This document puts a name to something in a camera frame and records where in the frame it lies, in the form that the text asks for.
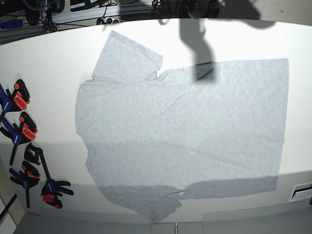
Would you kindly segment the grey T-shirt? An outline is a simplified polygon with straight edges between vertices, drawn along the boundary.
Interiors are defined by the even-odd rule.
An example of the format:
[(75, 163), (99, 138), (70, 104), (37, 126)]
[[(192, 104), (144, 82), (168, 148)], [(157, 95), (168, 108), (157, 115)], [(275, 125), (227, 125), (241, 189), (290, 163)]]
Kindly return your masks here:
[(157, 72), (162, 56), (111, 32), (79, 87), (86, 168), (112, 203), (158, 223), (186, 199), (276, 190), (287, 59), (202, 63)]

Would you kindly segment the black power strip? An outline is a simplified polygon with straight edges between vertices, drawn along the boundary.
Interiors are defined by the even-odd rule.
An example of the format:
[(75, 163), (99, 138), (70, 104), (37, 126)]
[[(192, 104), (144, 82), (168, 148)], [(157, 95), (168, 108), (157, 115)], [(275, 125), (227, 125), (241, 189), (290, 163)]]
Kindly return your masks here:
[(96, 21), (96, 25), (112, 24), (112, 23), (119, 23), (119, 22), (120, 20), (117, 18), (105, 17), (105, 18), (98, 18)]

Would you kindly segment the long black bar clamp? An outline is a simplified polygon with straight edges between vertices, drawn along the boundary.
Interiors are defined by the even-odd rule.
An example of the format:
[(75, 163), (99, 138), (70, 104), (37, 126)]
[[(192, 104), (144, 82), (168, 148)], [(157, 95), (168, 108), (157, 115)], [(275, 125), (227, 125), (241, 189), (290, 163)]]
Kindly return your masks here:
[(71, 183), (69, 181), (57, 181), (52, 179), (47, 167), (43, 149), (34, 146), (32, 143), (29, 143), (26, 146), (24, 159), (30, 163), (41, 165), (43, 167), (44, 174), (46, 176), (46, 182), (40, 194), (42, 201), (50, 206), (55, 207), (56, 209), (62, 209), (63, 204), (59, 197), (62, 197), (64, 194), (70, 196), (74, 195), (74, 192), (68, 188), (71, 186)]

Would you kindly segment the blue bar clamp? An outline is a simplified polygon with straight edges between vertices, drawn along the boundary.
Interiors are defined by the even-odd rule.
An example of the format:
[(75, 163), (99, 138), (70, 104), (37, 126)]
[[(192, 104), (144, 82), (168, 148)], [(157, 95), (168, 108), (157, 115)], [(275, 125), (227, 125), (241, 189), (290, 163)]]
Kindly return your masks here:
[(10, 124), (10, 122), (3, 118), (1, 123), (4, 127), (0, 128), (0, 131), (9, 139), (12, 140), (13, 150), (11, 153), (9, 165), (14, 164), (16, 152), (18, 146), (25, 143), (30, 143), (36, 138), (37, 126), (31, 117), (26, 113), (22, 112), (19, 117), (19, 126), (15, 123)]
[(22, 79), (18, 79), (15, 82), (12, 93), (9, 89), (4, 90), (3, 87), (0, 86), (0, 120), (2, 121), (5, 114), (8, 112), (20, 112), (25, 110), (29, 102), (30, 94)]

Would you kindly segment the top blue bar clamp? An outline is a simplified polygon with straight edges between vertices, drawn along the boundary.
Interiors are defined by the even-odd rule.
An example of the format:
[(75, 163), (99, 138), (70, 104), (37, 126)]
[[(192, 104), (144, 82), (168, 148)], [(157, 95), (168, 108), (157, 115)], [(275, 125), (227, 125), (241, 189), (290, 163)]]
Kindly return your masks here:
[(22, 79), (18, 79), (15, 82), (12, 93), (9, 89), (4, 90), (3, 87), (0, 86), (0, 120), (2, 121), (5, 114), (8, 112), (20, 112), (25, 110), (29, 102), (30, 94)]

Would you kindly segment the lower left blue clamp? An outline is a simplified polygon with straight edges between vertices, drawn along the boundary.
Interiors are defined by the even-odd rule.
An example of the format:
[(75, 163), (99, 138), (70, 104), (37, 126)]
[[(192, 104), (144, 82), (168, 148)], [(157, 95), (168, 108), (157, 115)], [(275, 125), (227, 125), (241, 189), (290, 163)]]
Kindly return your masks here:
[(30, 189), (39, 183), (40, 173), (28, 161), (23, 161), (21, 168), (23, 171), (16, 172), (10, 168), (10, 180), (15, 184), (21, 185), (25, 190), (26, 207), (30, 208)]

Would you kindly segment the black strip at edge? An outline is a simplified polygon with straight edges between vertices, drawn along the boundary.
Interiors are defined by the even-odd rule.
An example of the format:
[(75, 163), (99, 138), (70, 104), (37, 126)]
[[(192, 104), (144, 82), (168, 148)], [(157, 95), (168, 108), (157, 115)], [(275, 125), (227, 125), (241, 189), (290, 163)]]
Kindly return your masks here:
[(0, 218), (2, 219), (4, 217), (4, 215), (8, 212), (8, 210), (10, 209), (10, 207), (12, 206), (12, 204), (15, 202), (17, 198), (17, 195), (14, 194), (13, 197), (10, 199), (10, 201), (8, 202), (8, 204), (4, 207), (4, 209), (2, 210), (1, 214), (0, 214)]

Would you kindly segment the blue box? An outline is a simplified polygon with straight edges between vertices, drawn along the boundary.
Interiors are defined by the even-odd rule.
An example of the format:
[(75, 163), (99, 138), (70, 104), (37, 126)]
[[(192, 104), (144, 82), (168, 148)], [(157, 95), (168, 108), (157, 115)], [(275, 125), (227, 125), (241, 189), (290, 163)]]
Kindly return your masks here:
[(3, 23), (0, 23), (0, 29), (12, 29), (12, 28), (20, 28), (23, 27), (22, 19), (13, 19)]

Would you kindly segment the aluminium frame rail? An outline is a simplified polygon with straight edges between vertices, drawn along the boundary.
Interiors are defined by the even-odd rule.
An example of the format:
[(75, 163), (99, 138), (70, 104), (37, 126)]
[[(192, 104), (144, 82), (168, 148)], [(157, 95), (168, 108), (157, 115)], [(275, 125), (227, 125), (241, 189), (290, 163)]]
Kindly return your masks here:
[[(123, 15), (145, 14), (145, 13), (148, 14), (151, 12), (152, 8), (153, 7), (151, 3), (107, 6), (102, 8), (92, 8), (88, 10), (82, 10), (66, 14), (53, 15), (52, 20), (55, 24), (68, 24), (76, 21), (101, 18), (103, 16), (115, 17)], [(1, 29), (0, 43), (6, 44), (20, 39), (46, 34), (47, 32), (48, 30), (45, 29), (44, 26), (42, 25), (38, 26), (25, 25), (18, 28)]]

